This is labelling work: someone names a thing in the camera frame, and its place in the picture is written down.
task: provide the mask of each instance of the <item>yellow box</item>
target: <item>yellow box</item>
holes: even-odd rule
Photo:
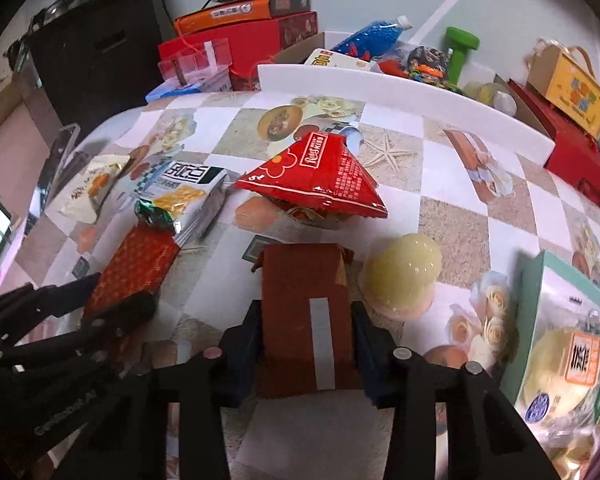
[[[589,65],[589,56],[579,47]],[[573,57],[549,45],[536,58],[528,83],[594,138],[600,135],[600,85]]]

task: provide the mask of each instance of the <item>blue container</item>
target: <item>blue container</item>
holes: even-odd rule
[[[372,57],[382,56],[409,28],[411,24],[406,16],[399,16],[395,22],[373,22],[341,41],[332,50],[369,61]]]

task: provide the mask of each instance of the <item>plastic bottle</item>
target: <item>plastic bottle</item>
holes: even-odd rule
[[[513,117],[518,110],[516,101],[506,87],[499,83],[471,81],[462,89],[467,97]]]
[[[394,22],[373,22],[341,41],[332,50],[369,61],[372,57],[382,56],[394,46],[402,32],[410,28],[411,23],[406,16],[398,16]]]

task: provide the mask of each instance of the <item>white bottle cap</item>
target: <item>white bottle cap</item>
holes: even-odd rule
[[[409,19],[406,16],[398,16],[398,25],[400,25],[404,30],[409,30],[413,25],[409,23]]]
[[[501,111],[503,114],[507,114],[510,117],[513,117],[516,114],[516,111],[518,111],[515,99],[506,92],[497,91],[493,96],[491,104],[496,110]]]

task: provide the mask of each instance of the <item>red triangular snack package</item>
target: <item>red triangular snack package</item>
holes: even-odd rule
[[[311,132],[235,184],[316,211],[386,218],[377,183],[338,134]]]

